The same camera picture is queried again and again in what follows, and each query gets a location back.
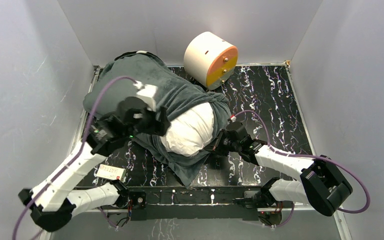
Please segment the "grey plush pillowcase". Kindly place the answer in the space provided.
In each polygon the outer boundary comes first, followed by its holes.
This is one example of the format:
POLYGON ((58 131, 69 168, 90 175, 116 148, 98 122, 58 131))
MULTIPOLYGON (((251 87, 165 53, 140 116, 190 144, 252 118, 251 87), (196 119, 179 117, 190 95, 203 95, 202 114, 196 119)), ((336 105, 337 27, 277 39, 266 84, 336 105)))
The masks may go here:
MULTIPOLYGON (((95 101, 99 100, 94 114, 96 118, 115 111, 120 101, 136 94, 134 81, 157 87, 154 97, 156 105, 167 108, 167 118, 170 122, 194 106, 209 103, 214 114, 210 142, 227 126, 231 111, 224 94, 205 91, 202 87, 176 75, 156 55, 141 50, 123 53, 103 68, 98 82, 84 97, 84 109, 91 112, 95 101)), ((205 147, 196 155, 189 157, 168 152, 160 137, 140 133, 133 140, 150 151, 159 162, 167 165, 183 185, 189 186, 209 157, 209 152, 205 147)))

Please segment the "white pillow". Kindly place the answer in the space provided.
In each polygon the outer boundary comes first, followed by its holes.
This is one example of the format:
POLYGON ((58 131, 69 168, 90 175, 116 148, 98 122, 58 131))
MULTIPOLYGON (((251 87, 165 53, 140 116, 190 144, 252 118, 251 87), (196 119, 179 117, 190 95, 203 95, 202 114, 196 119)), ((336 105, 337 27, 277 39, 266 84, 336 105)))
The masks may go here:
POLYGON ((214 119, 208 102, 196 105, 172 120, 160 141, 169 153, 195 156, 212 140, 214 119))

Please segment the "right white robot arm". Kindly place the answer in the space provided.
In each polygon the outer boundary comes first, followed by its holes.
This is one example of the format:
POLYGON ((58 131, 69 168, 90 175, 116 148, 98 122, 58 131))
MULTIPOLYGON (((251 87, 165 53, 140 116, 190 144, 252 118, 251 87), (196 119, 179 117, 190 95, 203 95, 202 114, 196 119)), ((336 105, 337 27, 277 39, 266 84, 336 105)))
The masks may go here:
POLYGON ((317 156, 295 156, 269 146, 266 141, 252 138, 241 122, 231 122, 214 141, 204 148, 217 156, 238 153, 242 160, 267 167, 292 178, 273 177, 259 190, 244 192, 234 203, 246 208, 275 207, 280 202, 312 206, 330 217, 353 193, 353 188, 338 167, 317 156))

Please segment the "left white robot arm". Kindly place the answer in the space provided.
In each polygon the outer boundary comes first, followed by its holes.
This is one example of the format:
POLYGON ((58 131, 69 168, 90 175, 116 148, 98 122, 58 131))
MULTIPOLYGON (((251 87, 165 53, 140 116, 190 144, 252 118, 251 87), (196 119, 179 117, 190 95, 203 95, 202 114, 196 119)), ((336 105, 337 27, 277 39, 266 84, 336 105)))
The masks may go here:
POLYGON ((73 217, 102 206, 130 208, 134 193, 118 176, 108 183, 77 190, 77 184, 116 149, 138 134, 164 136, 170 127, 167 107, 153 108, 152 98, 127 97, 115 111, 94 121, 96 100, 87 118, 83 138, 74 151, 42 183, 22 189, 18 196, 32 221, 47 232, 64 227, 73 217))

